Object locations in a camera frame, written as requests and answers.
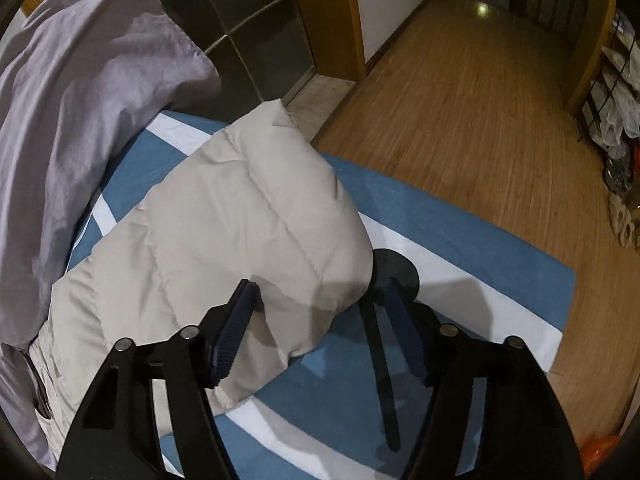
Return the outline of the orange plastic object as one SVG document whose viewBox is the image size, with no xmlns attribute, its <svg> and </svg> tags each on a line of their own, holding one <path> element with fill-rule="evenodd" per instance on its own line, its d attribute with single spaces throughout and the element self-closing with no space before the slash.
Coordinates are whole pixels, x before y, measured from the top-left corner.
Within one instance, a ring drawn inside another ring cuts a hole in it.
<svg viewBox="0 0 640 480">
<path fill-rule="evenodd" d="M 616 446 L 620 443 L 621 436 L 607 436 L 597 438 L 586 444 L 580 450 L 580 459 L 584 475 L 589 479 L 593 473 L 610 457 Z"/>
</svg>

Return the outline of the orange wooden door frame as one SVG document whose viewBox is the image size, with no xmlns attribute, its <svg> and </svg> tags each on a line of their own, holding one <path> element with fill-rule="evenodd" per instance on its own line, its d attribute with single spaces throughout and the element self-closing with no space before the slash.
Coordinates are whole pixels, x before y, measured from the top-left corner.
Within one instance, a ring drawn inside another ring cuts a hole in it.
<svg viewBox="0 0 640 480">
<path fill-rule="evenodd" d="M 318 73 L 366 78 L 358 0 L 297 0 Z"/>
</svg>

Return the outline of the dark glass wardrobe door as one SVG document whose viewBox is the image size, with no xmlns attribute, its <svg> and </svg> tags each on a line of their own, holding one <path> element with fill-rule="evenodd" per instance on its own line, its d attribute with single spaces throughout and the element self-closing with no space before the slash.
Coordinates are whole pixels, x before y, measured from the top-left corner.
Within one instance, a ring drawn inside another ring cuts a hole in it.
<svg viewBox="0 0 640 480">
<path fill-rule="evenodd" d="M 296 0 L 160 1 L 221 80 L 185 113 L 234 122 L 261 102 L 288 104 L 316 72 Z"/>
</svg>

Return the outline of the lavender duvet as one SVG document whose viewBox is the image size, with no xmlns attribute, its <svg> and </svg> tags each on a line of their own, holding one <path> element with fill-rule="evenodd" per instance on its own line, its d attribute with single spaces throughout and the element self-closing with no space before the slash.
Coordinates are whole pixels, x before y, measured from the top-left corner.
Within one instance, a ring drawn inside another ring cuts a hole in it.
<svg viewBox="0 0 640 480">
<path fill-rule="evenodd" d="M 164 0 L 44 0 L 1 55 L 1 407 L 54 468 L 27 350 L 108 161 L 161 110 L 214 96 L 218 72 Z"/>
</svg>

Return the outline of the blue white striped bedsheet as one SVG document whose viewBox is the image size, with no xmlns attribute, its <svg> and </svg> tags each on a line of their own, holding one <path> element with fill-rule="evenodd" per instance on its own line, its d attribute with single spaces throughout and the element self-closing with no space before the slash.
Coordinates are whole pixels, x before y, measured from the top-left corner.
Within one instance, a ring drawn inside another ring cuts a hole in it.
<svg viewBox="0 0 640 480">
<path fill-rule="evenodd" d="M 220 123 L 157 116 L 107 168 L 70 260 L 80 263 Z M 575 275 L 558 260 L 474 214 L 337 157 L 330 164 L 372 243 L 408 258 L 418 298 L 477 339 L 522 336 L 549 368 L 570 312 Z M 411 372 L 393 315 L 350 308 L 319 347 L 250 400 L 217 418 L 243 479 L 397 479 L 431 390 Z"/>
</svg>

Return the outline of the beige puffer jacket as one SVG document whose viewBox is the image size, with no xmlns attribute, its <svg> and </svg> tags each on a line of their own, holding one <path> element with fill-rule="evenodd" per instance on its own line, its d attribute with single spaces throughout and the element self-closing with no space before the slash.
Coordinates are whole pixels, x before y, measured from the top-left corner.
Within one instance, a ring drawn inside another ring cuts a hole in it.
<svg viewBox="0 0 640 480">
<path fill-rule="evenodd" d="M 53 453 L 120 338 L 165 340 L 225 304 L 240 281 L 257 283 L 264 305 L 207 395 L 224 414 L 312 350 L 371 274 L 367 231 L 333 168 L 280 102 L 260 104 L 198 144 L 53 285 L 29 349 Z"/>
</svg>

